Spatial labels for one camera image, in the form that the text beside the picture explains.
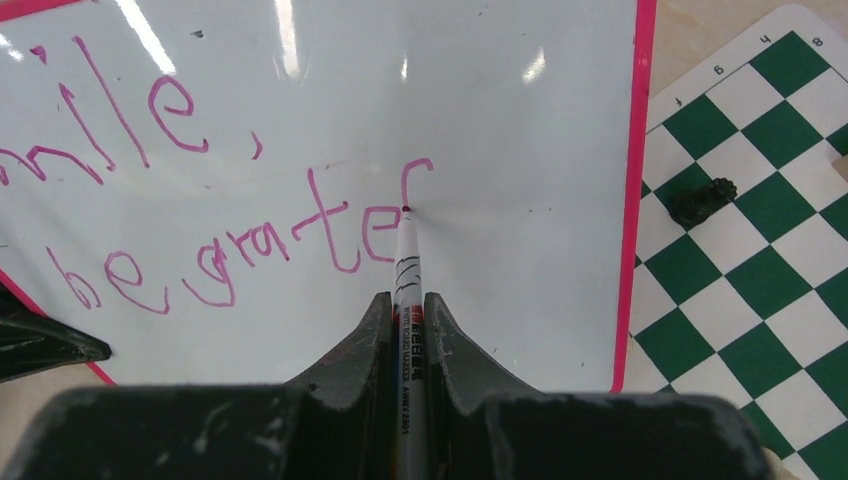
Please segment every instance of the chessboard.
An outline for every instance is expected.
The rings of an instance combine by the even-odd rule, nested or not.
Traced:
[[[802,479],[848,478],[848,44],[775,10],[651,100],[624,391],[735,404]],[[671,199],[727,178],[683,228]]]

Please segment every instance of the green square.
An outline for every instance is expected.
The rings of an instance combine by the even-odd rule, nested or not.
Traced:
[[[845,125],[827,137],[827,141],[830,142],[840,155],[848,155],[848,125]]]
[[[663,125],[695,160],[737,132],[736,126],[706,95],[681,108]]]
[[[693,163],[662,184],[654,191],[654,195],[665,205],[665,208],[671,208],[671,201],[675,195],[709,185],[710,181],[710,176],[704,172],[704,169],[697,163]]]
[[[721,277],[713,262],[689,235],[684,235],[645,262],[678,305]]]
[[[771,246],[733,269],[727,274],[727,281],[762,319],[812,289]]]
[[[737,338],[718,354],[754,398],[801,370],[801,365],[765,323]]]
[[[848,415],[848,343],[807,367],[807,373],[844,415]]]
[[[757,405],[757,402],[749,403],[741,411],[757,427],[762,446],[776,453],[781,459],[795,453],[795,449],[789,445],[780,430],[771,423],[768,415]]]
[[[736,206],[769,242],[816,213],[780,173],[774,173],[736,199]]]
[[[848,195],[831,203],[821,211],[822,218],[848,240]]]
[[[757,150],[780,168],[822,139],[819,132],[789,102],[781,102],[742,129]]]
[[[848,478],[848,422],[834,428],[799,452],[821,480]]]
[[[816,292],[836,318],[848,327],[848,269],[819,285]]]
[[[713,354],[710,344],[679,309],[636,335],[636,341],[669,382]]]
[[[830,67],[795,32],[789,32],[754,57],[751,66],[784,97],[797,92]]]

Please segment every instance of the black object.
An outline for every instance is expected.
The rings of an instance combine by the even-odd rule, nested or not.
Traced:
[[[769,479],[750,425],[708,397],[543,394],[424,304],[431,478]],[[385,479],[391,299],[284,385],[86,388],[33,421],[5,480]]]
[[[736,185],[726,178],[716,178],[709,185],[675,195],[669,213],[682,227],[692,228],[735,199]]]
[[[112,356],[106,343],[29,311],[0,289],[0,382]]]

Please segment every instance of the whiteboard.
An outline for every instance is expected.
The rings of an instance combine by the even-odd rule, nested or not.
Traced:
[[[537,388],[608,390],[636,12],[101,0],[6,21],[0,269],[108,342],[117,383],[282,382],[391,288],[407,195],[425,290],[467,334]]]

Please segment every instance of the pink handwriting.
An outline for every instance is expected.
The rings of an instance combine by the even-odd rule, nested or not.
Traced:
[[[370,224],[371,215],[375,213],[392,213],[395,216],[395,219],[392,223],[384,224],[384,225],[374,225],[372,230],[389,230],[392,228],[397,228],[398,224],[400,224],[401,212],[398,207],[368,207],[365,209],[365,212],[362,214],[362,244],[365,246],[365,252],[368,253],[368,256],[371,257],[372,260],[376,260],[378,262],[386,262],[386,263],[394,263],[394,259],[392,257],[383,257],[374,253],[374,249],[371,247],[371,239],[368,235],[368,225]]]
[[[41,60],[41,63],[47,65],[47,52],[44,50],[44,47],[38,45],[30,48],[29,52],[38,57],[38,59]]]
[[[68,109],[71,111],[71,115],[74,116],[74,119],[79,124],[80,128],[82,128],[82,132],[85,134],[85,138],[88,139],[88,142],[91,143],[91,146],[97,150],[97,153],[102,156],[107,163],[106,170],[110,172],[115,170],[115,162],[112,161],[112,157],[110,157],[103,148],[97,143],[97,140],[94,139],[94,135],[91,134],[91,131],[88,130],[88,126],[86,126],[85,122],[83,122],[82,117],[77,111],[77,107],[74,105],[74,94],[71,92],[68,87],[65,86],[64,83],[59,83],[59,93],[62,95],[62,98],[65,100],[65,104],[68,106]]]
[[[259,155],[262,155],[262,150],[265,148],[262,146],[262,142],[259,141],[259,137],[256,136],[256,132],[253,130],[250,131],[250,136],[253,137],[253,143],[256,144],[256,151],[253,152],[253,156],[250,157],[251,160],[259,160]]]
[[[39,154],[42,154],[42,153],[47,154],[47,155],[55,155],[57,157],[66,158],[66,159],[74,162],[78,167],[83,169],[85,171],[85,173],[89,174],[89,176],[91,176],[91,178],[93,178],[95,182],[99,183],[100,185],[103,185],[103,179],[100,178],[100,175],[98,175],[97,172],[95,172],[94,169],[91,168],[91,166],[89,166],[87,163],[81,161],[77,157],[71,155],[68,152],[63,152],[61,150],[56,150],[54,148],[48,148],[48,147],[42,147],[40,145],[36,145],[36,146],[32,147],[32,149],[30,149],[30,151],[27,153],[27,159],[30,161],[30,163],[32,163],[32,166],[35,167],[35,169],[37,171],[35,176],[38,177],[42,182],[47,180],[47,175],[44,174],[44,171],[41,170],[41,167],[38,166],[38,162],[35,161],[35,158]]]
[[[161,128],[162,131],[165,132],[165,135],[167,135],[168,138],[171,139],[174,145],[182,148],[183,150],[188,150],[190,152],[197,153],[208,152],[209,142],[206,141],[205,138],[201,139],[202,142],[200,146],[191,145],[181,141],[174,135],[173,132],[171,132],[171,129],[169,129],[168,126],[165,125],[165,121],[162,120],[162,116],[159,115],[158,111],[156,111],[156,97],[159,95],[159,90],[165,85],[172,85],[174,88],[176,88],[177,91],[180,92],[180,94],[186,101],[185,108],[173,108],[165,105],[165,111],[174,115],[179,115],[181,117],[190,117],[192,116],[192,114],[194,114],[194,100],[192,100],[191,94],[188,93],[188,90],[186,90],[185,87],[183,87],[182,84],[174,77],[170,75],[163,75],[153,83],[153,86],[150,88],[150,94],[147,96],[147,107],[150,109],[150,114],[153,115],[153,119],[156,120],[156,124],[159,125],[159,128]]]
[[[77,44],[82,55],[85,57],[85,61],[88,62],[88,66],[91,68],[91,71],[94,72],[94,76],[97,77],[97,81],[100,83],[100,88],[103,89],[103,93],[105,93],[106,98],[109,99],[109,104],[112,106],[115,116],[118,117],[118,121],[121,123],[121,126],[124,127],[124,131],[127,132],[127,135],[129,135],[136,150],[138,150],[138,154],[141,156],[141,163],[144,164],[145,168],[150,168],[150,163],[147,161],[147,154],[144,152],[144,147],[141,146],[141,142],[139,142],[138,138],[136,138],[135,132],[133,132],[126,119],[124,119],[124,114],[121,113],[121,109],[118,108],[118,102],[115,101],[115,97],[112,96],[112,91],[109,90],[109,86],[106,85],[106,81],[103,80],[103,75],[100,74],[100,70],[97,68],[97,65],[95,65],[94,59],[91,58],[91,53],[89,53],[85,42],[78,35],[74,35],[71,40]]]
[[[260,232],[262,233],[262,239],[265,241],[264,248],[259,246]],[[262,224],[261,227],[256,227],[250,230],[250,242],[253,244],[253,248],[255,248],[257,252],[259,252],[259,255],[262,255],[263,257],[271,255],[271,252],[273,251],[273,245],[271,245],[271,240],[274,241],[274,245],[277,246],[277,250],[280,251],[280,254],[283,256],[283,258],[285,258],[287,262],[291,260],[291,258],[289,257],[289,253],[286,250],[286,245],[283,243],[282,240],[280,240],[279,235],[277,235],[277,231],[274,230],[273,225],[271,225],[269,222],[265,222]]]
[[[327,245],[330,247],[330,258],[333,260],[333,266],[336,270],[343,273],[356,273],[359,270],[359,264],[362,263],[362,256],[359,254],[359,249],[356,249],[356,262],[352,267],[342,267],[339,264],[339,258],[336,255],[336,243],[333,241],[333,231],[330,228],[330,215],[324,208],[324,202],[318,194],[318,187],[315,185],[315,171],[311,168],[306,170],[306,179],[309,181],[309,188],[312,190],[312,198],[315,199],[315,204],[318,206],[318,215],[321,216],[321,221],[324,223],[324,234],[327,236]]]
[[[139,141],[139,139],[136,136],[133,129],[130,127],[129,122],[127,122],[126,118],[124,118],[124,114],[123,114],[123,112],[121,112],[121,108],[118,106],[118,102],[115,99],[115,96],[112,94],[112,90],[109,88],[109,85],[104,80],[103,74],[100,72],[100,69],[97,67],[97,64],[94,61],[94,58],[92,57],[91,52],[89,51],[88,46],[86,45],[85,41],[81,37],[79,37],[78,35],[74,35],[73,37],[71,37],[71,40],[79,48],[80,52],[82,53],[83,57],[85,58],[85,61],[88,63],[88,67],[91,69],[92,73],[94,74],[95,78],[97,79],[97,82],[99,83],[101,90],[106,95],[106,99],[109,101],[109,105],[112,107],[112,111],[114,112],[115,117],[118,119],[118,122],[121,124],[121,127],[127,133],[130,140],[132,140],[133,145],[135,145],[136,150],[138,150],[139,156],[141,157],[142,164],[144,165],[145,168],[150,168],[150,162],[147,159],[147,153],[145,152],[144,147],[142,146],[141,142]],[[42,63],[44,63],[45,65],[47,64],[47,51],[44,48],[44,46],[36,45],[36,46],[30,48],[29,51],[33,55],[36,55],[39,58],[39,60],[41,60]],[[170,86],[174,87],[177,90],[177,92],[179,92],[183,96],[183,99],[185,100],[186,104],[185,104],[184,108],[176,108],[176,107],[172,107],[172,106],[169,106],[169,105],[164,105],[162,107],[164,109],[164,111],[166,111],[166,112],[168,112],[172,115],[177,115],[177,116],[181,116],[181,117],[191,117],[194,113],[194,100],[192,99],[191,94],[188,92],[188,90],[177,79],[171,77],[170,75],[164,75],[164,76],[158,78],[153,83],[153,85],[151,86],[150,92],[148,94],[148,97],[147,97],[148,108],[150,109],[150,113],[153,116],[154,121],[156,122],[157,125],[159,125],[159,128],[165,133],[165,135],[171,140],[171,142],[173,142],[174,145],[176,145],[177,147],[179,147],[183,150],[190,151],[190,152],[197,152],[197,153],[208,152],[209,142],[208,142],[207,139],[202,138],[200,145],[193,145],[193,144],[190,144],[190,143],[186,143],[186,142],[180,140],[179,138],[177,138],[176,135],[174,135],[174,133],[171,131],[171,129],[168,128],[168,126],[165,124],[165,121],[163,120],[162,115],[160,114],[160,112],[156,108],[156,99],[158,98],[160,90],[165,85],[170,85]],[[99,153],[100,156],[103,157],[103,159],[106,161],[106,170],[108,170],[110,172],[115,171],[117,169],[117,165],[112,160],[112,157],[108,153],[106,153],[106,151],[103,149],[103,147],[97,141],[97,139],[94,137],[94,134],[91,132],[91,130],[88,128],[88,125],[86,125],[85,121],[83,120],[82,115],[80,115],[80,112],[77,109],[76,104],[74,103],[76,96],[74,95],[73,91],[71,91],[71,89],[68,88],[68,86],[65,85],[62,82],[59,82],[58,86],[59,86],[60,96],[64,100],[65,104],[68,106],[68,109],[70,110],[71,115],[73,115],[74,120],[79,125],[79,127],[82,130],[83,134],[85,135],[86,139],[91,144],[91,146],[94,147],[94,149],[97,151],[97,153]],[[262,141],[259,139],[259,137],[256,135],[256,132],[251,130],[250,135],[251,135],[251,138],[253,139],[253,142],[254,142],[254,152],[253,152],[253,156],[251,157],[251,160],[258,160],[259,157],[262,155],[262,151],[264,150],[264,145],[262,144]],[[55,156],[59,156],[59,157],[63,157],[63,158],[66,158],[68,160],[71,160],[72,162],[77,164],[80,168],[82,168],[98,184],[103,185],[103,179],[100,177],[100,175],[93,168],[91,168],[87,163],[80,161],[75,155],[68,153],[68,152],[64,152],[64,151],[61,151],[61,150],[52,149],[52,148],[48,148],[48,147],[43,147],[43,146],[35,146],[26,155],[27,159],[29,160],[29,163],[24,161],[20,157],[20,155],[12,152],[11,150],[6,150],[6,149],[0,148],[0,153],[11,156],[11,157],[15,158],[16,160],[18,160],[18,163],[20,163],[21,165],[24,165],[26,168],[28,168],[42,182],[47,181],[47,175],[44,174],[44,171],[41,169],[41,167],[35,161],[35,157],[38,156],[39,154],[46,153],[46,154],[51,154],[51,155],[55,155]],[[9,177],[8,177],[7,171],[2,166],[0,166],[0,183],[2,183],[3,186],[9,185]]]
[[[409,206],[409,171],[419,165],[425,165],[429,171],[433,170],[433,162],[429,158],[419,158],[403,166],[403,172],[400,174],[400,196],[404,207]]]
[[[212,268],[215,269],[215,272],[210,272],[206,265],[203,264],[203,259],[207,256],[207,253],[212,253]],[[182,279],[183,285],[194,295],[198,300],[206,305],[211,307],[232,307],[236,304],[236,292],[233,287],[233,281],[230,279],[229,273],[227,273],[227,254],[224,253],[224,250],[221,249],[221,243],[217,238],[212,239],[212,245],[204,245],[200,247],[197,251],[197,266],[200,267],[200,270],[203,271],[209,278],[215,280],[216,282],[226,285],[227,290],[229,292],[229,299],[223,302],[213,302],[211,300],[205,299],[201,296],[197,290],[189,285],[185,278]]]
[[[406,186],[406,184],[404,184],[403,182],[403,178],[408,175],[408,172],[409,170],[411,170],[411,168],[414,168],[417,165],[429,165],[428,170],[432,170],[432,162],[427,159],[419,159],[407,164],[406,167],[403,169],[403,173],[401,174],[402,194],[405,192],[403,187]],[[315,183],[314,172],[312,171],[312,169],[307,170],[307,181],[309,182],[310,189],[312,190],[313,199],[315,200],[315,203],[317,205],[318,213],[310,216],[309,218],[301,222],[298,222],[294,227],[292,227],[292,237],[296,240],[300,240],[301,237],[299,231],[301,229],[311,224],[317,223],[319,220],[321,220],[324,225],[324,233],[326,235],[326,241],[330,252],[330,257],[333,260],[333,267],[343,273],[356,273],[356,271],[359,270],[361,263],[359,249],[357,248],[356,250],[356,262],[353,267],[345,268],[340,266],[338,263],[338,259],[335,257],[336,246],[329,225],[329,217],[331,215],[339,214],[347,210],[349,208],[348,202],[344,201],[342,202],[341,206],[327,210],[318,192],[318,187]],[[372,225],[371,217],[375,214],[391,214],[393,218],[392,221],[389,223]],[[364,209],[362,215],[361,233],[362,242],[369,258],[376,262],[392,263],[394,261],[391,257],[381,256],[374,252],[373,246],[371,245],[370,234],[374,231],[396,229],[398,223],[400,222],[400,218],[400,208],[396,206],[370,206]],[[235,248],[238,249],[244,262],[251,268],[256,266],[255,259],[252,256],[253,254],[259,254],[262,257],[269,257],[276,250],[280,253],[280,255],[282,255],[282,257],[286,261],[290,260],[286,245],[280,239],[279,235],[277,234],[277,230],[270,222],[264,222],[259,226],[252,227],[248,229],[245,233],[239,235],[238,237],[236,237],[230,232],[226,232],[226,235],[227,238],[229,238],[230,241],[233,243]],[[84,293],[82,287],[87,288],[88,292],[90,292],[90,296],[93,297],[95,302],[94,306],[101,306],[100,297],[97,295],[97,292],[88,281],[86,281],[80,275],[74,272],[64,270],[59,265],[59,261],[56,259],[56,256],[53,254],[53,251],[50,249],[50,247],[47,247],[47,254],[50,256],[50,259],[53,261],[53,264],[55,265],[56,269],[62,275],[62,278],[64,279],[65,283],[68,285],[68,287],[71,288],[71,291],[74,292],[74,295],[76,296],[77,300],[79,300],[85,308],[91,309],[92,303],[91,300],[89,300],[89,297],[86,296],[86,294]],[[124,278],[114,272],[114,270],[112,269],[112,264],[118,258],[124,258],[129,261],[129,263],[135,269],[135,278]],[[213,282],[226,287],[226,297],[213,300],[213,295],[207,293],[201,294],[199,289],[195,285],[189,283],[189,281],[185,278],[181,279],[183,286],[189,293],[191,293],[191,295],[193,295],[198,301],[200,301],[204,305],[218,308],[227,308],[235,306],[236,289],[235,284],[232,278],[230,277],[228,271],[227,261],[227,254],[226,252],[224,252],[224,249],[222,248],[221,243],[217,237],[213,237],[211,245],[203,245],[197,251],[196,263],[198,268],[205,276],[209,277]],[[106,258],[106,262],[104,263],[104,272],[106,275],[106,280],[112,285],[112,287],[114,287],[118,291],[118,293],[124,299],[130,302],[130,304],[158,315],[167,315],[170,312],[168,287],[164,287],[163,289],[162,296],[164,306],[161,309],[156,309],[148,305],[142,304],[141,302],[127,294],[125,287],[141,287],[144,282],[141,268],[129,253],[125,251],[116,251],[109,254],[109,256]]]
[[[135,269],[135,280],[128,280],[126,278],[120,277],[112,270],[112,262],[115,261],[116,258],[121,257],[126,258],[130,261],[130,264],[132,264],[133,268]],[[162,307],[161,310],[157,310],[153,307],[148,307],[147,305],[127,295],[127,293],[124,292],[124,289],[121,288],[119,282],[132,287],[140,287],[141,284],[144,282],[144,278],[141,276],[141,270],[138,268],[138,264],[135,262],[135,259],[132,258],[132,255],[130,255],[129,253],[121,251],[110,253],[109,256],[106,257],[106,263],[103,264],[103,270],[104,272],[106,272],[106,280],[111,283],[113,287],[115,287],[115,290],[117,290],[122,297],[126,298],[133,305],[158,315],[167,315],[168,312],[171,310],[171,305],[168,303],[168,287],[165,287],[164,293],[162,294],[165,306]]]
[[[74,286],[72,280],[85,285],[88,291],[91,292],[91,296],[94,297],[95,307],[99,308],[102,305],[100,303],[100,297],[97,295],[97,292],[94,291],[94,287],[92,287],[90,283],[88,283],[84,278],[77,275],[76,273],[66,272],[65,270],[63,270],[62,266],[59,265],[59,261],[56,260],[56,256],[53,255],[53,250],[50,250],[50,247],[47,247],[47,255],[50,256],[50,260],[53,261],[53,265],[56,266],[56,270],[59,270],[59,273],[62,274],[62,278],[65,279],[65,283],[68,284],[68,287],[71,289],[72,292],[74,292],[74,296],[77,297],[77,300],[80,301],[83,307],[91,310],[91,301],[88,299],[88,297],[85,296],[82,290]]]
[[[95,172],[93,168],[91,168],[87,163],[81,161],[80,159],[71,155],[68,152],[63,152],[61,150],[56,150],[54,148],[48,148],[48,147],[42,147],[40,145],[36,145],[36,146],[32,147],[29,152],[27,152],[26,160],[24,160],[20,155],[18,155],[17,153],[15,153],[13,151],[6,150],[5,148],[0,148],[0,154],[8,155],[8,156],[14,158],[15,160],[18,161],[18,163],[25,166],[30,172],[32,172],[32,174],[35,175],[35,177],[37,179],[44,182],[44,181],[47,181],[47,174],[44,173],[44,170],[42,170],[41,166],[36,161],[36,158],[42,153],[46,154],[46,155],[54,155],[54,156],[57,156],[57,157],[62,157],[62,158],[70,160],[71,162],[76,164],[78,167],[83,169],[83,171],[85,171],[85,173],[87,173],[89,176],[91,176],[91,178],[93,178],[95,182],[99,183],[100,185],[103,185],[103,179],[100,178],[100,175],[98,175],[97,172]],[[3,185],[9,184],[9,176],[6,174],[6,169],[3,168],[3,167],[0,167],[0,183],[2,183]]]

